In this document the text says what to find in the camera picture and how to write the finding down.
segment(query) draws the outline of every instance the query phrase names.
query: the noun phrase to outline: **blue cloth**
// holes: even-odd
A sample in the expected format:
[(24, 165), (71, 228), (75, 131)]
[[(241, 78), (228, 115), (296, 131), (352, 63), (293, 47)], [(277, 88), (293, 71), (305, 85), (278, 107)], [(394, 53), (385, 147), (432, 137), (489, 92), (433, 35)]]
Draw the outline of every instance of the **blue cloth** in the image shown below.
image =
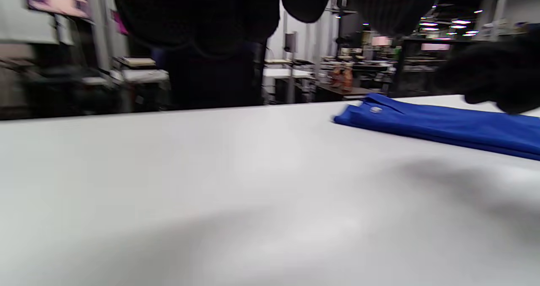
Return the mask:
[(540, 118), (402, 103), (369, 94), (334, 122), (411, 138), (540, 160)]

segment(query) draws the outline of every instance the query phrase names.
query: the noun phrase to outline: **shirt button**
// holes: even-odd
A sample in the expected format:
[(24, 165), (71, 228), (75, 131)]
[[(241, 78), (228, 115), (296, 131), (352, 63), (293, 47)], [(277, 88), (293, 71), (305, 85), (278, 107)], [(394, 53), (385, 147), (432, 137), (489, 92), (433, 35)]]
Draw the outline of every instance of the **shirt button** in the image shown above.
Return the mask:
[(371, 107), (370, 112), (371, 113), (380, 113), (382, 109), (380, 107)]

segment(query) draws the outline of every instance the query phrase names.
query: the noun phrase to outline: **orange bottle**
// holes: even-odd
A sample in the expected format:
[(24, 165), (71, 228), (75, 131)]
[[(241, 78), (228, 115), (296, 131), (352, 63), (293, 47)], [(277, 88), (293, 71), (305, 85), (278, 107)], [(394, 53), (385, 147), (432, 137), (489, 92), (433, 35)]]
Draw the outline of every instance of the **orange bottle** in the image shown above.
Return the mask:
[(343, 75), (343, 86), (341, 89), (346, 92), (353, 90), (353, 64), (347, 63), (345, 67), (345, 74)]
[(332, 80), (330, 81), (332, 88), (337, 88), (343, 84), (343, 75), (341, 74), (341, 63), (334, 67), (332, 72)]

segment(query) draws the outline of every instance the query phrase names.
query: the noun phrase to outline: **workbench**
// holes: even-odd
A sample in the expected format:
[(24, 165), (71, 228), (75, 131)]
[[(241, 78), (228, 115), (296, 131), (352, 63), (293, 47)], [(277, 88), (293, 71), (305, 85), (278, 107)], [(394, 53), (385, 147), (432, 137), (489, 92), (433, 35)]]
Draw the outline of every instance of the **workbench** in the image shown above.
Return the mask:
[(538, 285), (540, 163), (346, 104), (0, 124), (0, 285)]

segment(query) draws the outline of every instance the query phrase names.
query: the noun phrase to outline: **person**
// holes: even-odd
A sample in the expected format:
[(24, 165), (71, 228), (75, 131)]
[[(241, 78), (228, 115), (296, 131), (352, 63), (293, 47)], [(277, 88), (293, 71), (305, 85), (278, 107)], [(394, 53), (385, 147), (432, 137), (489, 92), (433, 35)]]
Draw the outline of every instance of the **person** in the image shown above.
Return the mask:
[[(292, 17), (316, 22), (328, 0), (281, 0)], [(168, 69), (181, 78), (176, 100), (182, 108), (248, 105), (246, 44), (267, 40), (279, 22), (280, 0), (115, 0), (127, 29), (140, 42), (172, 53)], [(351, 6), (380, 34), (408, 36), (436, 0), (351, 0)], [(506, 43), (472, 46), (437, 71), (436, 84), (465, 95), (465, 101), (495, 101), (507, 113), (540, 106), (536, 92), (535, 34)], [(487, 59), (472, 63), (475, 59)], [(499, 67), (497, 74), (493, 70)], [(237, 97), (226, 101), (226, 97)]]

